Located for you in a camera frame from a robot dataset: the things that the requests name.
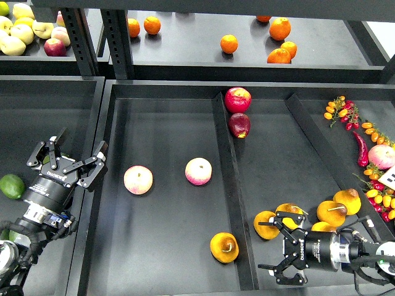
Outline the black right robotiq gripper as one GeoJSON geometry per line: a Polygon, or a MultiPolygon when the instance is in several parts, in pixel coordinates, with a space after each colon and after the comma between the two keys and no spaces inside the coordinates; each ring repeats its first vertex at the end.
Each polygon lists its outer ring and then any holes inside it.
{"type": "Polygon", "coordinates": [[[285,211],[263,211],[257,216],[257,233],[266,240],[274,239],[282,234],[283,255],[285,258],[276,266],[258,264],[259,269],[265,269],[274,276],[276,283],[284,286],[303,286],[308,283],[303,273],[298,272],[293,277],[286,277],[284,271],[290,266],[298,270],[306,268],[332,270],[330,245],[331,232],[308,232],[301,229],[306,215],[285,211]]]}

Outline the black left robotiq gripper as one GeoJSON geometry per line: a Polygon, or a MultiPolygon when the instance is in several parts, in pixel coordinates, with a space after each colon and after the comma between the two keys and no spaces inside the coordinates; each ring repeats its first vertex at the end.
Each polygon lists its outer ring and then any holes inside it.
{"type": "Polygon", "coordinates": [[[68,134],[68,129],[62,128],[57,136],[37,143],[27,160],[27,166],[40,171],[23,193],[23,201],[61,213],[66,209],[76,185],[93,192],[101,182],[108,171],[108,144],[101,141],[91,157],[76,162],[72,158],[61,156],[60,147],[68,134]]]}

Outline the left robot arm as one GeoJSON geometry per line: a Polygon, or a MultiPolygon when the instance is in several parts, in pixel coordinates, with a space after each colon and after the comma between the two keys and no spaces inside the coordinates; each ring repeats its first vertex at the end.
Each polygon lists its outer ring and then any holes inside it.
{"type": "Polygon", "coordinates": [[[93,192],[107,173],[108,144],[101,141],[90,157],[76,161],[60,151],[66,132],[63,129],[48,141],[38,142],[27,160],[27,166],[38,173],[22,194],[28,208],[15,222],[1,222],[1,231],[27,238],[24,244],[1,241],[1,295],[23,295],[30,268],[43,249],[78,228],[77,219],[66,209],[75,188],[93,192]]]}

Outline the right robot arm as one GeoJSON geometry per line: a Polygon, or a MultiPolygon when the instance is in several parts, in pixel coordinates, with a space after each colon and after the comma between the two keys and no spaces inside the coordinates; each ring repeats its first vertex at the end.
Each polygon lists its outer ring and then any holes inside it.
{"type": "Polygon", "coordinates": [[[354,275],[354,288],[359,290],[359,278],[378,286],[394,284],[394,242],[369,242],[358,231],[347,225],[338,232],[290,229],[283,220],[290,218],[301,223],[303,214],[279,211],[267,221],[258,219],[259,226],[274,227],[284,236],[284,259],[277,265],[257,265],[275,277],[276,283],[302,286],[308,282],[303,271],[343,270],[354,275]]]}

